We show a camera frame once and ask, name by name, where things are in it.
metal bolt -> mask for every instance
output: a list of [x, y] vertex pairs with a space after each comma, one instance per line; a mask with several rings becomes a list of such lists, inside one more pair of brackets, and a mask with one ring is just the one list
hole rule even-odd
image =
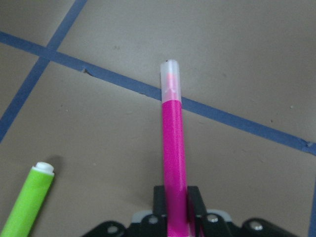
[[108, 233], [109, 234], [114, 234], [118, 231], [119, 229], [116, 226], [110, 226], [108, 227]]
[[207, 215], [207, 220], [209, 222], [212, 222], [212, 223], [215, 223], [215, 222], [218, 222], [218, 217], [214, 214], [208, 214]]
[[156, 216], [151, 216], [149, 219], [148, 219], [148, 222], [149, 224], [156, 224], [158, 222], [158, 218]]
[[263, 226], [257, 221], [252, 221], [252, 222], [250, 222], [249, 225], [250, 225], [251, 229], [253, 229], [255, 231], [261, 231], [263, 229]]

gray floor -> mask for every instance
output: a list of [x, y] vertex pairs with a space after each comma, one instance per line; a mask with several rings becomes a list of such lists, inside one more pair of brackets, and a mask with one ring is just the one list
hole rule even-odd
[[[74, 1], [3, 1], [0, 31], [46, 46]], [[59, 52], [160, 87], [180, 64], [182, 95], [316, 141], [316, 2], [86, 3]], [[0, 43], [0, 113], [37, 56]], [[0, 228], [29, 169], [56, 178], [33, 237], [130, 223], [163, 183], [161, 102], [50, 62], [0, 145]], [[309, 228], [315, 156], [183, 111], [189, 185], [240, 225], [258, 216]]]

pen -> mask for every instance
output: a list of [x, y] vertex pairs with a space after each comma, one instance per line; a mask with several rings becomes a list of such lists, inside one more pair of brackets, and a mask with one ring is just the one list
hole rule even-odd
[[27, 237], [53, 181], [53, 166], [33, 166], [4, 225], [0, 237]]
[[162, 63], [160, 76], [167, 236], [188, 237], [186, 164], [177, 61]]

blue tape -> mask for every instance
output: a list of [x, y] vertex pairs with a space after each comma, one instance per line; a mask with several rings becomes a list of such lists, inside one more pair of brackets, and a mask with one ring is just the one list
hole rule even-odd
[[[108, 81], [129, 90], [133, 90], [151, 98], [161, 100], [161, 90], [159, 88], [111, 72], [107, 69], [84, 62], [80, 59], [68, 56], [60, 52], [56, 52], [54, 50], [50, 50], [46, 47], [11, 36], [3, 32], [0, 32], [0, 42], [46, 58], [50, 61], [56, 62], [77, 71], [82, 72], [86, 70], [90, 75], [96, 78]], [[305, 141], [299, 137], [290, 135], [282, 131], [278, 131], [270, 127], [266, 127], [259, 123], [229, 114], [227, 112], [184, 97], [182, 98], [182, 105], [183, 109], [190, 112], [316, 156], [316, 144], [313, 142]]]
[[[80, 11], [82, 10], [83, 6], [85, 5], [86, 1], [87, 0], [76, 0], [74, 2], [72, 7], [67, 12], [65, 18], [63, 19], [63, 21], [57, 28], [53, 37], [49, 41], [47, 45], [47, 49], [57, 50], [62, 40], [65, 38], [67, 32], [69, 31], [70, 27], [72, 26], [75, 19], [77, 18]], [[17, 37], [10, 37], [10, 35], [3, 32], [0, 32], [0, 38], [1, 38], [0, 42], [6, 43], [13, 47], [16, 44], [19, 44], [20, 47], [18, 48], [22, 50], [26, 49], [25, 51], [27, 52], [31, 52], [31, 51], [39, 52], [39, 51], [42, 51], [43, 48], [45, 48], [28, 41], [21, 41]], [[21, 87], [19, 88], [18, 92], [14, 96], [10, 105], [5, 110], [4, 114], [2, 115], [0, 119], [0, 143], [3, 140], [4, 136], [6, 135], [6, 133], [8, 132], [9, 128], [11, 127], [13, 121], [18, 115], [25, 101], [29, 97], [33, 88], [35, 87], [36, 83], [40, 79], [48, 63], [49, 63], [49, 59], [47, 57], [40, 57], [37, 60], [37, 62], [34, 64], [33, 68], [31, 69], [30, 73], [28, 74], [28, 76], [22, 83]]]
[[308, 237], [316, 237], [316, 180], [315, 180], [315, 187], [314, 187], [314, 197], [313, 197], [312, 213], [311, 213], [311, 221], [310, 221], [310, 228], [308, 231]]

screw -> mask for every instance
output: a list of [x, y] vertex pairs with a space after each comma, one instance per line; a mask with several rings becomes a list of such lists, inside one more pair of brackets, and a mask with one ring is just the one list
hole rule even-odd
[[110, 226], [108, 227], [108, 234], [114, 234], [118, 231], [119, 229], [116, 226]]
[[257, 221], [252, 221], [252, 222], [250, 222], [249, 225], [250, 225], [251, 229], [253, 229], [255, 231], [261, 231], [263, 229], [263, 226]]
[[218, 222], [218, 217], [214, 214], [208, 214], [207, 215], [207, 220], [209, 222], [212, 222], [212, 223], [215, 223], [215, 222]]
[[148, 222], [149, 224], [156, 224], [158, 222], [158, 218], [156, 216], [151, 216], [149, 219], [148, 219]]

